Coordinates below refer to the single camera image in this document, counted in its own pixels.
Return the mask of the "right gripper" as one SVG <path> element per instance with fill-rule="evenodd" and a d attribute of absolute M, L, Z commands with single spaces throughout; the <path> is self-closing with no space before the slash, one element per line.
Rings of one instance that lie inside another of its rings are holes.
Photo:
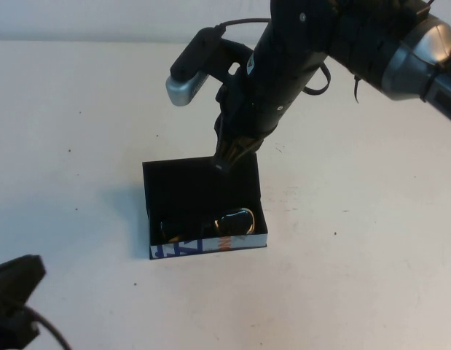
<path fill-rule="evenodd" d="M 284 84 L 224 82 L 216 101 L 221 112 L 214 126 L 217 145 L 212 165 L 229 172 L 242 156 L 253 152 L 256 139 L 277 127 L 284 115 Z"/>

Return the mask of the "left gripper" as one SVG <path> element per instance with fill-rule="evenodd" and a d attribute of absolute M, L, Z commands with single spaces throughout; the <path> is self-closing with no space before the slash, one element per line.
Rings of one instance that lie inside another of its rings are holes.
<path fill-rule="evenodd" d="M 34 318 L 23 305 L 0 295 L 0 349 L 25 349 L 39 335 Z"/>

